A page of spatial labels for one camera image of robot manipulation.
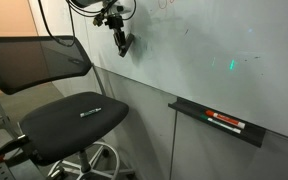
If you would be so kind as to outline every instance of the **whiteboard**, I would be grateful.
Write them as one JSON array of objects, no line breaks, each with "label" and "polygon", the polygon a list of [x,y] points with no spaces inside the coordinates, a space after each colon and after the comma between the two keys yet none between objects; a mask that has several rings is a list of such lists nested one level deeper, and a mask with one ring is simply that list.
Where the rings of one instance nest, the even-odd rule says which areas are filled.
[{"label": "whiteboard", "polygon": [[96,66],[288,136],[288,0],[137,4],[125,58],[108,27],[76,24]]}]

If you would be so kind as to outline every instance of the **gray wall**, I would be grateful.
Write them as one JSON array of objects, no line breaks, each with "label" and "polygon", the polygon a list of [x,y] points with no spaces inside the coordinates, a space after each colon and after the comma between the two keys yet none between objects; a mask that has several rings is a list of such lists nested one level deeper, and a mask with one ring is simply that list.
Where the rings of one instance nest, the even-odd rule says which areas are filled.
[{"label": "gray wall", "polygon": [[[173,95],[98,70],[108,95],[130,106],[127,118],[104,140],[136,169],[139,179],[170,179],[175,138],[172,180],[288,180],[288,140],[267,133],[262,148],[256,148],[186,115],[176,116],[167,107],[176,101]],[[65,95],[99,92],[93,72],[56,86]]]}]

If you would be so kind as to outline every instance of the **red marker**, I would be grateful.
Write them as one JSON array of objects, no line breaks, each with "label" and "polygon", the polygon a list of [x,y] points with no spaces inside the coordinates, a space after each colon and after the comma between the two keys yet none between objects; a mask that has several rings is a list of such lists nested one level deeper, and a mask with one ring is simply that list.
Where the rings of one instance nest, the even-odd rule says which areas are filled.
[{"label": "red marker", "polygon": [[239,127],[239,128],[244,129],[244,127],[245,127],[245,124],[244,124],[244,123],[239,122],[239,121],[236,121],[235,119],[231,119],[231,118],[229,118],[229,117],[223,116],[223,115],[218,114],[218,113],[216,113],[216,112],[207,110],[205,113],[206,113],[206,115],[208,115],[208,116],[215,117],[215,118],[217,118],[217,119],[219,119],[219,120],[222,120],[222,121],[224,121],[224,122],[226,122],[226,123],[232,124],[232,125],[237,126],[237,127]]}]

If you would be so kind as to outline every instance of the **chair wheel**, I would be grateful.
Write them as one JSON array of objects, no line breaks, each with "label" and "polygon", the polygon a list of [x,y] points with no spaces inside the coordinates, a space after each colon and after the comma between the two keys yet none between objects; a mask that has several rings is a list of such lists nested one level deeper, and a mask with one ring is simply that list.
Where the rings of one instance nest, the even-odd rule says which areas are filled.
[{"label": "chair wheel", "polygon": [[102,156],[108,158],[110,156],[110,151],[108,149],[103,149]]},{"label": "chair wheel", "polygon": [[133,174],[127,174],[127,175],[126,175],[126,178],[127,178],[128,180],[133,180],[133,179],[135,178],[135,173],[133,173]]}]

